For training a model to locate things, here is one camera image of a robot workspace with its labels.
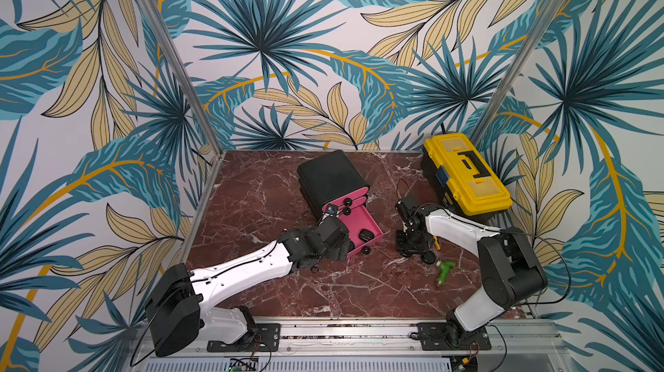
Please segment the pink bottom drawer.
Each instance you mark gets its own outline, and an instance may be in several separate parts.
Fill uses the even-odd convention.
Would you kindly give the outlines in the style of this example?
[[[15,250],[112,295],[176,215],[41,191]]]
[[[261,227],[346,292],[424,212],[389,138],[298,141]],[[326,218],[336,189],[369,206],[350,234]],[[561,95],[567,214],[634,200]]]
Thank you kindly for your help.
[[[342,211],[337,217],[349,229],[349,240],[352,242],[349,257],[360,254],[365,247],[372,247],[385,236],[364,205],[355,207],[349,212]]]

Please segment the pink top drawer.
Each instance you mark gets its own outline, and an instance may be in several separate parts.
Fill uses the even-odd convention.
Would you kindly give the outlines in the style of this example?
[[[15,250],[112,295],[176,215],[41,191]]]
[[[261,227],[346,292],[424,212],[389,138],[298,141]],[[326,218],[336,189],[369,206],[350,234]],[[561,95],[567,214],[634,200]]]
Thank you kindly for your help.
[[[325,212],[330,205],[337,206],[338,209],[349,207],[350,209],[355,209],[357,207],[363,206],[368,200],[368,186],[362,187],[358,190],[354,190],[345,195],[341,195],[339,198],[323,204],[322,211]]]

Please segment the black pink drawer cabinet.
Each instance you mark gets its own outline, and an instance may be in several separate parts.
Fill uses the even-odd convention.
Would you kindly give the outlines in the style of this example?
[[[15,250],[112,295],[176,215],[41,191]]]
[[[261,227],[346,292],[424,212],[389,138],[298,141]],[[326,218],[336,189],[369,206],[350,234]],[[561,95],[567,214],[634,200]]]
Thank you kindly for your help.
[[[297,167],[300,190],[316,218],[322,206],[369,183],[343,151],[325,153]]]

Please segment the black oval earphone case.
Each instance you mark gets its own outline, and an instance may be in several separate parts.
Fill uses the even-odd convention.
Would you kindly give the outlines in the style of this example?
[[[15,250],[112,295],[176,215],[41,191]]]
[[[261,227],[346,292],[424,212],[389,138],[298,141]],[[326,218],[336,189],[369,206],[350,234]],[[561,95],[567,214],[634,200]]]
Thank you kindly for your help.
[[[371,231],[369,231],[366,228],[363,228],[359,235],[358,238],[362,240],[363,242],[371,242],[375,238],[375,234]]]

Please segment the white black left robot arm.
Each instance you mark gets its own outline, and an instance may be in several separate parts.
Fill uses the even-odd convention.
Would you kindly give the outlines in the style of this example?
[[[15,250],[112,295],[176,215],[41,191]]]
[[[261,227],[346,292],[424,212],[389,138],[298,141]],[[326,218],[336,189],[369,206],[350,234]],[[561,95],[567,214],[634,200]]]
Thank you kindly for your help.
[[[258,327],[244,306],[212,311],[221,302],[263,282],[310,269],[322,260],[345,261],[349,229],[329,216],[316,226],[285,231],[263,248],[234,260],[195,270],[169,268],[145,303],[147,332],[157,357],[186,348],[200,333],[224,344],[249,344]]]

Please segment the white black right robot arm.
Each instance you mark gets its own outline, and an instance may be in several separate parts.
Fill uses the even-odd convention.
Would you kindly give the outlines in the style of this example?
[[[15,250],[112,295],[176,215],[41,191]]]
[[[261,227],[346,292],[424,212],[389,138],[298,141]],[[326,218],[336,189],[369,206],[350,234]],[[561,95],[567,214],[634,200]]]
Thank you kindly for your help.
[[[404,197],[395,208],[403,221],[399,252],[423,254],[441,238],[477,256],[481,286],[446,318],[447,336],[461,338],[481,330],[520,302],[543,291],[548,278],[527,235],[518,228],[496,228],[458,216],[437,204]]]

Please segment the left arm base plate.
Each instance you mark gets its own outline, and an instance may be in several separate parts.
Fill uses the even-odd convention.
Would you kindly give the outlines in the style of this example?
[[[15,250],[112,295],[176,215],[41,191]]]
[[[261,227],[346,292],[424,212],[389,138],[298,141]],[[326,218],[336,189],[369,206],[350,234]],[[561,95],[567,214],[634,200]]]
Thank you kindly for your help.
[[[278,350],[280,332],[281,325],[278,323],[258,324],[235,343],[212,340],[207,343],[206,350],[210,353],[275,352]]]

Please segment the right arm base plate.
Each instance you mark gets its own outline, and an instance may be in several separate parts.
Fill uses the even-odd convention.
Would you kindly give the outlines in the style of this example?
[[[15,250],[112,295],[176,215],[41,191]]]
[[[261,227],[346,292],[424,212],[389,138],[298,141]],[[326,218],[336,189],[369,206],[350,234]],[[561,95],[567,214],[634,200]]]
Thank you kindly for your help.
[[[444,322],[417,323],[409,337],[419,341],[423,351],[488,351],[492,349],[485,327],[467,332]]]

